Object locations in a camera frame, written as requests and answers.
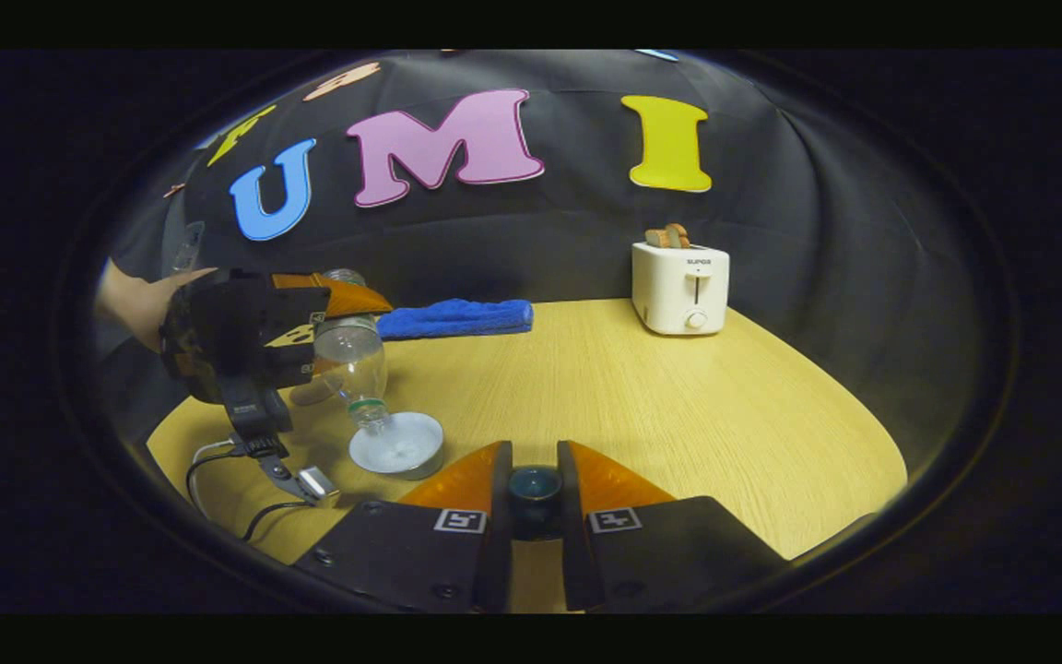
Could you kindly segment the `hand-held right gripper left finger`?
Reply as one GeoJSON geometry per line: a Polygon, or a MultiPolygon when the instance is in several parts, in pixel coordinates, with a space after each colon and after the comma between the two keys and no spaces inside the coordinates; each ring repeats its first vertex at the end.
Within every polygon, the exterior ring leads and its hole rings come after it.
{"type": "Polygon", "coordinates": [[[392,612],[506,613],[513,576],[511,474],[511,442],[490,443],[401,499],[353,507],[299,556],[296,568],[392,612]]]}

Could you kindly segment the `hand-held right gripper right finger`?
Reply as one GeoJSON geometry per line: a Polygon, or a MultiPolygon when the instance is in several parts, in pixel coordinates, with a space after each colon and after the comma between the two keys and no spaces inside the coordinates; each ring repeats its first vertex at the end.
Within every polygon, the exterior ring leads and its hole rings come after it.
{"type": "Polygon", "coordinates": [[[556,459],[570,611],[696,612],[791,567],[710,496],[675,497],[573,441],[556,459]]]}

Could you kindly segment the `clear plastic water bottle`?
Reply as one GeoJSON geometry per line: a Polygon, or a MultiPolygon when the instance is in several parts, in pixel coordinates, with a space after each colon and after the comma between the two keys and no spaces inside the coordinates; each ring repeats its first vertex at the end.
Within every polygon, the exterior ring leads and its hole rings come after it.
{"type": "Polygon", "coordinates": [[[345,405],[363,432],[380,435],[389,418],[384,342],[375,314],[326,314],[313,329],[312,396],[345,405]]]}

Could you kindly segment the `blue towel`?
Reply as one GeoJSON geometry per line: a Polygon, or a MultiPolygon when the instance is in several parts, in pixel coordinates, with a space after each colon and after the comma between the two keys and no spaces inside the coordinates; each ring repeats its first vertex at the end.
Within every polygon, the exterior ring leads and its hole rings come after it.
{"type": "Polygon", "coordinates": [[[451,299],[381,314],[378,331],[384,340],[518,335],[531,331],[534,318],[534,306],[527,300],[451,299]]]}

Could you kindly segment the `black backdrop cloth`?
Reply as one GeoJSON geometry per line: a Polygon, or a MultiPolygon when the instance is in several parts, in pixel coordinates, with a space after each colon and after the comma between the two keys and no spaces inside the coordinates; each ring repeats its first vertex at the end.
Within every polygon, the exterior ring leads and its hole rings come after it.
{"type": "Polygon", "coordinates": [[[178,148],[109,251],[357,269],[400,307],[619,299],[631,244],[683,224],[730,307],[843,384],[909,469],[982,418],[1000,351],[982,221],[905,140],[772,65],[631,50],[392,51],[178,148]],[[181,192],[162,195],[175,184],[181,192]]]}

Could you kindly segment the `white toaster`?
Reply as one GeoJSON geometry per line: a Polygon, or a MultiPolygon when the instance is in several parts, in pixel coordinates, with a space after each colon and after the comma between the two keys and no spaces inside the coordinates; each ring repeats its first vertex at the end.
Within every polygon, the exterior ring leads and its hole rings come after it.
{"type": "Polygon", "coordinates": [[[650,331],[716,335],[725,326],[732,257],[705,245],[631,246],[631,303],[650,331]]]}

